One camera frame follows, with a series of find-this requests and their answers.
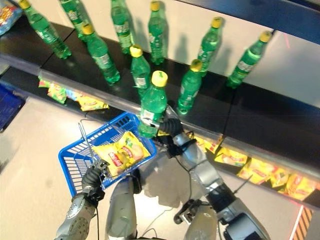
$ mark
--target tiled floor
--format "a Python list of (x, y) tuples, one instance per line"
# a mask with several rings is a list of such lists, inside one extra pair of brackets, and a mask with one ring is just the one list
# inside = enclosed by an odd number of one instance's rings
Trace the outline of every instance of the tiled floor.
[[(71, 196), (58, 161), (61, 148), (79, 139), (78, 121), (82, 116), (70, 113), (34, 98), (29, 98), (13, 122), (0, 135), (0, 161), (8, 164), (0, 174), (0, 239), (53, 239), (71, 204)], [(86, 122), (87, 133), (100, 126)], [(156, 159), (144, 165), (144, 191), (135, 196), (139, 236), (152, 225), (160, 238), (183, 239), (188, 228), (176, 225), (173, 216), (189, 195), (188, 174), (175, 160)], [(234, 190), (242, 181), (221, 173)], [(109, 198), (113, 186), (99, 203), (100, 239), (105, 236)], [(261, 221), (272, 240), (288, 240), (299, 205), (252, 184), (238, 196)], [(147, 237), (153, 237), (150, 231)], [(88, 240), (97, 239), (97, 220), (92, 219)]]

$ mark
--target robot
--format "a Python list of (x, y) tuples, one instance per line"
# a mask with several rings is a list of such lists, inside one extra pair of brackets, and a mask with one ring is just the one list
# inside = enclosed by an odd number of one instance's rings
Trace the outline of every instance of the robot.
[[(190, 177), (201, 186), (207, 202), (189, 199), (174, 216), (174, 222), (189, 224), (184, 240), (216, 240), (218, 221), (227, 225), (223, 236), (226, 240), (270, 240), (266, 229), (224, 183), (206, 154), (190, 139), (170, 106), (161, 123), (148, 118), (143, 123), (170, 134), (168, 151), (179, 156), (180, 163)], [(90, 221), (95, 215), (98, 202), (104, 198), (101, 182), (107, 172), (104, 160), (95, 162), (82, 178), (82, 192), (73, 199), (63, 224), (54, 240), (85, 240), (89, 234)], [(137, 218), (134, 194), (141, 191), (139, 176), (131, 174), (116, 185), (110, 198), (110, 208), (105, 228), (106, 240), (136, 240)]]

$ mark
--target green plastic bottle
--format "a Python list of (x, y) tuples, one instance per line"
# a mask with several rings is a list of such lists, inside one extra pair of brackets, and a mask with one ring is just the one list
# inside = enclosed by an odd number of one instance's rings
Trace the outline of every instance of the green plastic bottle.
[(82, 32), (82, 27), (91, 23), (83, 3), (80, 0), (60, 0), (60, 4), (73, 24), (78, 38), (85, 42), (86, 38)]
[(150, 86), (150, 65), (143, 56), (141, 47), (137, 44), (130, 47), (132, 56), (131, 73), (135, 86), (138, 88), (140, 99)]
[(271, 36), (272, 33), (270, 31), (264, 31), (259, 40), (244, 52), (232, 74), (226, 81), (228, 87), (235, 89), (243, 82), (254, 65), (261, 59)]
[(220, 26), (222, 21), (223, 19), (219, 16), (213, 18), (211, 28), (202, 39), (201, 47), (197, 57), (199, 60), (202, 61), (202, 77), (204, 77), (207, 74), (211, 58), (214, 55), (214, 52), (216, 51), (217, 47), (219, 46), (221, 40)]
[(164, 62), (164, 31), (165, 20), (160, 14), (160, 2), (151, 2), (151, 16), (148, 23), (151, 61), (156, 65)]
[(129, 54), (129, 48), (132, 45), (129, 16), (127, 10), (122, 6), (119, 0), (111, 0), (111, 18), (115, 32), (120, 41), (122, 52), (124, 54)]
[(189, 71), (183, 76), (178, 99), (178, 112), (180, 114), (186, 114), (194, 105), (202, 83), (201, 69), (202, 62), (199, 59), (194, 59)]
[[(152, 84), (141, 100), (141, 118), (148, 118), (159, 121), (167, 107), (167, 96), (165, 86), (168, 75), (163, 71), (154, 71), (152, 74)], [(157, 134), (157, 129), (140, 122), (139, 134), (146, 138), (153, 138)]]
[(66, 59), (71, 56), (71, 51), (67, 45), (44, 16), (38, 13), (27, 0), (20, 0), (19, 5), (27, 16), (31, 27), (52, 48), (58, 58)]
[(107, 44), (95, 33), (91, 24), (84, 25), (82, 32), (86, 37), (88, 51), (100, 68), (104, 79), (110, 85), (119, 81), (120, 74), (109, 55)]

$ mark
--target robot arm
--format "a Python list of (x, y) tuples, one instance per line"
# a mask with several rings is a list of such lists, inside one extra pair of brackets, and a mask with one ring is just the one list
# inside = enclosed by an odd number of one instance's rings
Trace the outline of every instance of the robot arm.
[(225, 229), (226, 240), (270, 240), (266, 229), (224, 183), (206, 154), (183, 132), (182, 124), (170, 106), (166, 110), (168, 119), (164, 123), (144, 118), (142, 121), (172, 136), (179, 148), (181, 164), (189, 169), (193, 179), (202, 186), (204, 196), (215, 210), (217, 218)]
[(90, 221), (95, 215), (98, 201), (104, 198), (101, 181), (107, 163), (100, 160), (86, 171), (82, 178), (82, 192), (72, 198), (63, 224), (56, 232), (54, 240), (85, 240), (89, 234)]

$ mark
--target blue shopping basket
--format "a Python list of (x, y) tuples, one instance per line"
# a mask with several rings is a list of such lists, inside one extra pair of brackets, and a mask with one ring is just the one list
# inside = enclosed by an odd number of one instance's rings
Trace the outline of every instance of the blue shopping basket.
[[(102, 182), (105, 188), (123, 178), (126, 174), (132, 172), (137, 167), (146, 163), (156, 155), (156, 146), (154, 145), (152, 140), (139, 136), (138, 125), (139, 120), (136, 115), (124, 112), (86, 136), (88, 142), (91, 145), (98, 146), (117, 142), (123, 135), (123, 132), (131, 131), (150, 153), (150, 156), (127, 168), (122, 174), (119, 174), (112, 178), (106, 177)], [(93, 154), (95, 158), (100, 159), (95, 152), (93, 152)], [(82, 191), (82, 177), (86, 173), (87, 169), (90, 168), (93, 162), (89, 147), (86, 141), (81, 138), (80, 140), (63, 148), (59, 152), (58, 157), (70, 193), (72, 196), (74, 196)]]

